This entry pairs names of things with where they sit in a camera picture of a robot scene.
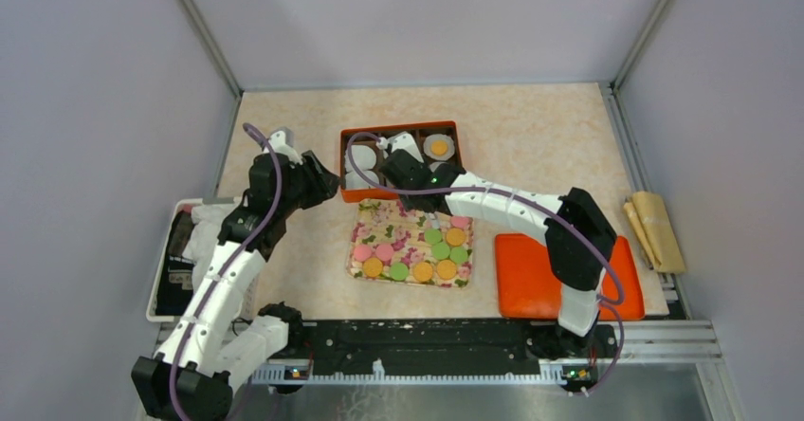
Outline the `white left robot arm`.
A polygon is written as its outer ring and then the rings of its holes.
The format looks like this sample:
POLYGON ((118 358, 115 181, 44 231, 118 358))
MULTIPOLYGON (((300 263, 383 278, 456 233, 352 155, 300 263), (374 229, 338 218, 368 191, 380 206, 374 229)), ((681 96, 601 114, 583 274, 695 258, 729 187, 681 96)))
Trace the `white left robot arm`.
POLYGON ((247 291, 286 233, 288 218, 332 199, 339 178, 311 151, 299 153, 280 127, 265 136, 239 205, 223 220, 210 263, 169 337, 151 357, 139 357, 131 377, 147 415, 161 420, 225 420, 234 396, 273 355, 302 349, 300 313, 284 303, 227 341, 247 291))

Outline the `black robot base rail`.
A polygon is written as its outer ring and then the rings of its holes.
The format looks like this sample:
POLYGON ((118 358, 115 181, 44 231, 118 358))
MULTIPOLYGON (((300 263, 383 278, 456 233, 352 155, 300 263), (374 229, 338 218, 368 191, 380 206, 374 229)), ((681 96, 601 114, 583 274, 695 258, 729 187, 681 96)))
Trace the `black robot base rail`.
POLYGON ((591 391, 622 352, 625 328, 583 338, 554 322, 505 319, 303 320, 283 302, 258 312, 289 323, 287 346, 254 380, 283 394, 311 384, 556 384, 591 391))

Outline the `metal tongs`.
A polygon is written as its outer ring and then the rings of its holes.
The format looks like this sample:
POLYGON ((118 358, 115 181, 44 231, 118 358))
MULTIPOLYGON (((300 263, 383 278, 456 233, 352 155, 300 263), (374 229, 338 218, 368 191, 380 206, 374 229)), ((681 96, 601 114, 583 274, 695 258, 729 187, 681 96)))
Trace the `metal tongs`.
POLYGON ((440 229, 441 228, 441 223, 440 223, 439 217, 435 212, 428 212, 426 214, 426 216, 427 216, 427 218, 429 220, 430 226, 433 229, 440 229))

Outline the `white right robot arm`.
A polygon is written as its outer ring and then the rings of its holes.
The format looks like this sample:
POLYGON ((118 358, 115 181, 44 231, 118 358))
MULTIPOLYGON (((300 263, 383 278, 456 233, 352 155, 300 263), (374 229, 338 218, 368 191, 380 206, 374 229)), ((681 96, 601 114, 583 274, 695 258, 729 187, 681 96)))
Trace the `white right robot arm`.
POLYGON ((543 245, 561 284, 558 349, 580 357, 594 345, 601 285, 611 268, 617 234, 587 191, 572 188, 563 195, 539 194, 489 181, 455 165, 431 169, 408 132, 377 137, 376 142, 387 154, 377 168, 406 209, 485 220, 543 245))

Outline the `orange cookie box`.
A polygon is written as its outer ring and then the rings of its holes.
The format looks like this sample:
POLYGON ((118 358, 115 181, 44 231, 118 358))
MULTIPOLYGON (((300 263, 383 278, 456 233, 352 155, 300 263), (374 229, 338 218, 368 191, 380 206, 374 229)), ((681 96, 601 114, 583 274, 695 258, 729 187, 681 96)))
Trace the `orange cookie box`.
POLYGON ((395 179, 405 168, 436 172, 464 166, 457 124, 415 122, 348 128, 339 136, 340 193, 346 203, 396 199, 395 179))

